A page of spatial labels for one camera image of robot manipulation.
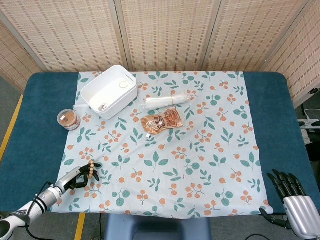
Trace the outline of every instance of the blue chair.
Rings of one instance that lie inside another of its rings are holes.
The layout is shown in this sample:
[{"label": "blue chair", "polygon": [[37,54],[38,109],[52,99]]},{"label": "blue chair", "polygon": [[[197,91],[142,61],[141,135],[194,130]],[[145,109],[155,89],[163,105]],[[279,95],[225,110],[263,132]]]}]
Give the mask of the blue chair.
[{"label": "blue chair", "polygon": [[172,219],[109,214],[104,240],[211,240],[209,218]]}]

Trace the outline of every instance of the table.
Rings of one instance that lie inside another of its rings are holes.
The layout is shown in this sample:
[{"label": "table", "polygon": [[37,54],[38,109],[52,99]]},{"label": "table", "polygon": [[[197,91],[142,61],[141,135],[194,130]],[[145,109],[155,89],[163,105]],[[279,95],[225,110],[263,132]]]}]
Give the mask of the table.
[{"label": "table", "polygon": [[[320,209],[319,190],[285,77],[245,72],[244,78],[269,204],[275,213],[284,213],[267,177],[275,168],[295,174]],[[0,167],[0,210],[20,208],[39,191],[39,183],[56,180],[68,134],[56,124],[56,117],[61,109],[73,107],[77,80],[78,73],[66,72],[36,73],[30,78]]]}]

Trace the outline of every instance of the yellow tape line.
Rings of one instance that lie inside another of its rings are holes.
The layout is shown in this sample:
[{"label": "yellow tape line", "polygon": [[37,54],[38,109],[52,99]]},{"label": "yellow tape line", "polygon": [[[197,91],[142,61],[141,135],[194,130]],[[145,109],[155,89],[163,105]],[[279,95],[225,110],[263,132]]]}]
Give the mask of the yellow tape line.
[{"label": "yellow tape line", "polygon": [[76,226],[76,232],[74,240],[81,240],[82,232],[84,230],[86,214],[84,212],[79,214],[78,225]]},{"label": "yellow tape line", "polygon": [[0,163],[1,163],[1,160],[2,160],[2,158],[4,156],[4,154],[5,154],[5,150],[6,150],[6,147],[8,145],[12,130],[14,129],[14,126],[16,124],[16,120],[17,120],[17,117],[18,117],[18,114],[19,114],[19,111],[20,111],[20,107],[21,107],[21,103],[22,103],[22,99],[23,98],[24,98],[24,96],[21,95],[20,99],[19,99],[19,102],[16,105],[16,108],[15,108],[15,111],[13,113],[13,116],[11,118],[11,122],[9,124],[9,127],[8,127],[8,129],[7,129],[6,133],[5,133],[4,139],[2,141],[2,144],[1,144],[1,147],[0,147]]}]

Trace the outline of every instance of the floor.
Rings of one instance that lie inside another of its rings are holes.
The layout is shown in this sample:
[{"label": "floor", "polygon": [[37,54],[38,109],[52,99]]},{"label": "floor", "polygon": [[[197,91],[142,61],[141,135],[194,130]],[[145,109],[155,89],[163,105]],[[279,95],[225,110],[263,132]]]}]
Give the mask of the floor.
[{"label": "floor", "polygon": [[[12,86],[0,79],[0,143],[7,131],[12,114],[16,108],[20,94]],[[306,108],[320,108],[320,93],[311,98]],[[297,109],[297,117],[301,119],[302,113]],[[82,240],[99,239],[99,214],[88,213],[82,232]],[[54,240],[75,239],[79,214],[76,213],[51,213],[47,212],[38,218],[30,227],[30,231],[37,237]],[[108,215],[102,215],[102,235],[107,222]],[[212,239],[214,240],[245,240],[251,234],[262,234],[270,240],[286,239],[298,240],[290,230],[272,225],[261,216],[236,216],[216,217],[210,220]],[[15,239],[32,240],[23,228],[17,228]],[[262,240],[260,236],[253,236],[250,240]]]}]

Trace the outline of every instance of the robotic arm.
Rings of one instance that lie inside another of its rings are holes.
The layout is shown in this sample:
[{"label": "robotic arm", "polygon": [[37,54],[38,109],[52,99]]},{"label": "robotic arm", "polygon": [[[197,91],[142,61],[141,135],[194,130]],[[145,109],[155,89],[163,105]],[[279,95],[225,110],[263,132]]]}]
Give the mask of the robotic arm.
[{"label": "robotic arm", "polygon": [[[87,186],[90,166],[88,164],[83,167],[74,168],[67,175],[59,179],[55,185],[51,185],[41,194],[35,195],[35,199],[21,207],[18,211],[11,213],[7,218],[0,220],[0,240],[9,240],[17,227],[29,226],[51,208],[67,190]],[[101,167],[99,163],[94,163],[94,166]],[[93,176],[97,181],[100,180],[96,170],[93,171]]]},{"label": "robotic arm", "polygon": [[296,176],[272,170],[268,173],[288,217],[287,221],[275,219],[259,208],[262,216],[274,225],[293,230],[301,239],[320,240],[320,215],[312,199],[306,195],[304,188]]}]

